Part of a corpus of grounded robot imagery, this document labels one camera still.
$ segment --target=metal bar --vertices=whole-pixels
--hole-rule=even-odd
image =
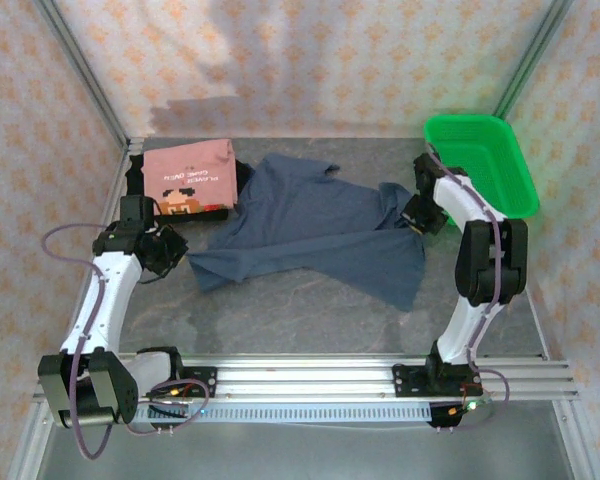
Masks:
[[[53,421],[46,402],[32,403],[7,474],[8,480],[35,480],[51,434]]]
[[[553,406],[573,477],[600,480],[600,458],[593,435],[582,421],[585,418],[582,404],[563,400],[553,402]]]
[[[529,285],[527,284],[524,289],[524,295],[527,297],[527,302],[529,302],[529,308],[531,308],[531,314],[533,315],[533,322],[536,325],[536,330],[538,332],[538,336],[540,337],[540,344],[542,345],[542,353],[544,355],[545,360],[549,360],[549,346],[547,345],[547,338],[544,334],[544,328],[540,324],[540,318],[538,317],[538,310],[536,309],[536,304],[531,297],[531,292],[529,291]]]
[[[123,355],[125,360],[131,355]],[[423,357],[400,355],[203,355],[183,358],[185,366],[218,368],[216,397],[220,403],[355,403],[440,402],[456,397],[397,398],[391,367],[396,363],[423,365]],[[567,362],[540,357],[481,358],[478,365],[502,372],[511,387],[511,400],[577,398]],[[494,400],[504,398],[504,385],[493,374],[482,375]]]
[[[573,0],[553,0],[551,2],[547,14],[542,23],[540,23],[538,31],[527,47],[513,77],[498,102],[498,106],[493,112],[495,117],[500,117],[504,120],[509,114],[572,3]]]
[[[104,90],[98,83],[93,74],[87,60],[78,45],[75,37],[71,33],[67,22],[64,20],[60,9],[54,0],[33,0],[38,6],[42,16],[45,18],[49,27],[60,41],[60,45],[64,50],[69,62],[80,77],[80,80],[87,88],[91,99],[96,108],[102,115],[107,128],[118,142],[120,146],[126,146],[127,134],[115,114],[109,100],[107,99]]]

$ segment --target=printed graphic on shirt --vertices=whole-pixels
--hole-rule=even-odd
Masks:
[[[194,198],[196,193],[193,188],[178,188],[165,190],[162,199],[158,202],[160,210],[165,215],[181,215],[187,213],[211,212],[214,210],[227,209],[226,205],[200,205]]]

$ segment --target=black mounting bracket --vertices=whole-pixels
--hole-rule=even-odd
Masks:
[[[402,218],[418,233],[436,235],[449,219],[444,210],[433,201],[436,180],[444,177],[446,173],[427,153],[423,153],[413,161],[413,169],[419,193],[407,202],[402,211]],[[467,175],[460,167],[449,170],[456,175]]]
[[[482,395],[481,379],[469,365],[444,363],[434,342],[424,365],[396,364],[391,368],[396,397],[478,397]],[[454,427],[460,423],[461,415],[451,415],[449,410],[457,405],[432,406],[432,427]]]
[[[177,347],[151,347],[138,350],[138,355],[141,353],[149,352],[165,352],[169,354],[171,361],[171,372],[169,380],[180,380],[186,378],[195,378],[196,380],[204,383],[209,389],[209,398],[215,398],[216,396],[216,384],[218,382],[218,368],[217,367],[206,367],[206,366],[195,366],[185,367],[182,364],[182,357],[178,352]],[[186,390],[186,393],[181,398],[204,398],[204,391],[197,385]]]

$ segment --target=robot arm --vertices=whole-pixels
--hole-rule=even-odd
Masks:
[[[455,268],[458,302],[445,332],[433,343],[424,367],[396,365],[394,379],[407,383],[400,396],[454,396],[463,385],[478,383],[472,359],[493,318],[526,284],[527,226],[523,220],[506,218],[484,200],[471,185],[466,172],[448,169],[448,176],[429,154],[414,161],[418,194],[402,216],[420,233],[437,234],[453,218],[462,232]],[[496,248],[492,218],[497,222],[501,245],[500,293],[496,291]],[[474,388],[472,395],[480,395]]]
[[[177,376],[174,349],[150,349],[123,365],[118,359],[120,332],[131,292],[143,269],[166,275],[186,252],[186,240],[171,227],[154,227],[153,200],[127,195],[120,218],[93,243],[93,273],[78,318],[57,355],[42,357],[38,377],[55,422],[70,427],[70,371],[79,362],[76,407],[81,425],[108,425],[133,419],[138,398],[154,385]],[[98,292],[104,281],[104,295]],[[85,333],[87,319],[97,313]],[[79,348],[79,340],[84,344]]]

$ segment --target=wire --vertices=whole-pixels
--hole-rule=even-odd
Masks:
[[[91,228],[101,228],[101,229],[107,228],[106,225],[98,225],[95,223],[70,223],[67,225],[61,225],[61,226],[53,228],[53,229],[49,230],[47,233],[45,233],[44,236],[42,237],[40,243],[42,246],[42,251],[44,253],[46,253],[47,255],[49,255],[51,258],[54,258],[56,260],[60,260],[63,262],[67,262],[67,263],[74,263],[77,265],[84,265],[86,267],[89,267],[91,270],[94,271],[96,277],[98,278],[98,293],[96,295],[96,301],[93,305],[93,308],[91,309],[91,313],[89,314],[89,318],[87,319],[87,322],[84,325],[82,333],[80,334],[80,337],[78,338],[78,344],[76,345],[76,349],[73,352],[73,359],[71,360],[71,370],[69,373],[69,416],[71,418],[71,426],[73,428],[73,433],[76,437],[76,443],[78,444],[78,450],[80,451],[80,454],[87,460],[95,460],[100,455],[102,455],[102,452],[104,451],[105,447],[107,446],[107,442],[109,441],[109,436],[111,435],[111,429],[113,427],[113,424],[107,425],[107,429],[105,430],[104,435],[102,437],[100,447],[98,447],[98,450],[96,450],[95,453],[91,453],[89,451],[89,449],[87,448],[87,444],[84,441],[84,436],[82,434],[82,427],[80,427],[80,422],[78,421],[78,404],[77,404],[76,389],[77,389],[77,384],[78,384],[78,367],[80,366],[80,356],[82,355],[82,350],[84,349],[84,344],[85,344],[87,338],[89,337],[89,332],[91,331],[91,327],[93,326],[93,323],[95,322],[95,319],[98,315],[98,311],[100,310],[100,306],[102,305],[102,300],[104,298],[104,290],[105,290],[105,278],[104,278],[104,274],[102,273],[102,270],[100,270],[100,268],[95,263],[90,262],[88,260],[82,260],[80,258],[71,258],[71,257],[65,257],[62,255],[58,255],[56,253],[53,253],[51,250],[49,250],[49,247],[47,246],[47,240],[52,235],[54,235],[62,230],[67,230],[69,228],[78,228],[78,227],[91,227]]]
[[[196,411],[196,413],[191,415],[187,420],[182,422],[180,425],[177,425],[175,427],[170,427],[169,428],[170,433],[180,430],[181,428],[196,421],[200,417],[200,415],[202,415],[204,408],[209,403],[209,388],[207,387],[207,385],[204,382],[201,382],[200,380],[197,380],[195,378],[185,378],[182,380],[169,380],[167,382],[159,383],[158,385],[154,386],[151,390],[155,390],[155,389],[162,388],[162,387],[173,387],[173,386],[182,385],[182,384],[197,385],[198,387],[202,388],[202,390],[204,391],[204,400],[202,402],[202,405],[200,405],[200,407]],[[158,406],[158,407],[160,407],[160,406],[162,406],[162,407],[171,406],[172,407],[174,405],[187,405],[187,406],[189,405],[188,403],[155,402],[152,400],[142,400],[142,401],[138,402],[138,405],[141,405],[141,404],[148,404],[149,406],[153,405],[153,406]],[[135,435],[138,437],[148,437],[150,435],[159,435],[162,432],[162,429],[160,429],[160,428],[158,428],[158,430],[150,430],[148,432],[140,432],[138,430],[135,430],[130,425],[127,425],[127,430],[132,435]]]
[[[138,283],[140,285],[149,285],[150,283],[157,282],[158,280],[162,280],[164,277],[166,277],[167,275],[169,275],[169,273],[171,273],[171,270],[173,270],[173,267],[167,268],[160,275],[157,275],[157,276],[155,276],[153,278],[150,278],[149,280],[143,280],[142,282],[138,282]]]
[[[190,383],[189,385],[187,385],[186,387],[184,387],[184,389],[182,389],[182,396],[186,397],[187,393],[189,393],[189,390],[191,390],[191,387],[193,387],[193,383]]]
[[[502,383],[504,384],[504,399],[502,401],[502,408],[504,409],[509,404],[509,397],[511,394],[511,388],[509,386],[509,381],[502,373],[498,372],[497,370],[494,370],[491,368],[479,368],[475,363],[474,352],[473,352],[473,348],[474,348],[475,344],[477,343],[478,338],[480,338],[480,335],[484,330],[485,324],[487,323],[489,313],[491,313],[491,310],[498,303],[498,301],[500,299],[500,292],[502,289],[502,273],[501,273],[502,272],[502,244],[501,244],[501,238],[500,238],[500,226],[498,225],[498,220],[496,219],[495,215],[493,214],[493,212],[491,211],[491,209],[489,208],[487,203],[478,194],[478,192],[476,192],[473,188],[469,187],[468,185],[465,185],[464,182],[462,180],[460,180],[460,178],[458,178],[456,175],[454,175],[442,163],[442,160],[440,159],[440,154],[437,152],[437,150],[431,143],[426,142],[425,146],[427,149],[427,153],[429,154],[429,157],[431,157],[431,159],[434,161],[434,163],[449,178],[451,178],[451,180],[454,183],[456,183],[458,186],[460,186],[460,188],[462,188],[465,192],[467,192],[469,194],[469,196],[478,204],[478,206],[482,209],[484,214],[489,218],[489,220],[491,221],[491,225],[493,226],[493,234],[494,234],[494,240],[495,240],[495,246],[496,246],[496,252],[495,252],[495,255],[496,255],[495,277],[496,278],[495,278],[495,286],[493,289],[493,298],[491,299],[491,302],[489,303],[489,305],[487,305],[484,312],[482,313],[482,316],[480,317],[480,322],[478,323],[478,328],[475,329],[473,335],[469,339],[469,344],[467,345],[467,363],[469,364],[469,367],[471,368],[471,370],[473,370],[478,375],[480,373],[491,373],[492,375],[496,375],[497,377],[499,377],[502,380]],[[465,426],[463,426],[463,428],[471,428],[471,427],[475,427],[478,425],[484,425],[484,423],[486,423],[486,421],[489,421],[493,417],[494,416],[492,415],[492,416],[488,417],[486,420],[484,420],[483,422],[481,422],[480,424],[465,425]]]

